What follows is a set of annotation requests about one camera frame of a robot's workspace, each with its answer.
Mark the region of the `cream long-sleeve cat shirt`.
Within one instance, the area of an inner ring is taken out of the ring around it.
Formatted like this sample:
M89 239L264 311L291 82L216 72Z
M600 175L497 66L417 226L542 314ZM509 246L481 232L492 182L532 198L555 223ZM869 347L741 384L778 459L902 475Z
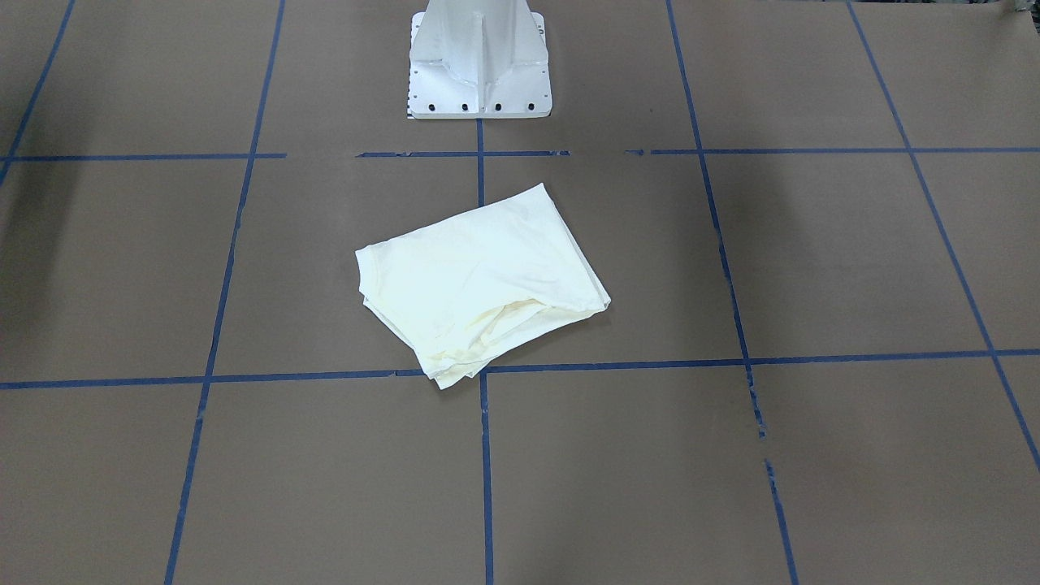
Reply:
M354 258L363 305L441 390L612 303L542 183Z

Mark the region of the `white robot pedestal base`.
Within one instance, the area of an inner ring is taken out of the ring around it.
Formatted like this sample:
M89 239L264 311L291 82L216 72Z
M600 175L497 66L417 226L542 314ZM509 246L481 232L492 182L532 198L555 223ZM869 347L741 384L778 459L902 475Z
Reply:
M409 33L410 119L553 111L545 19L527 1L431 1Z

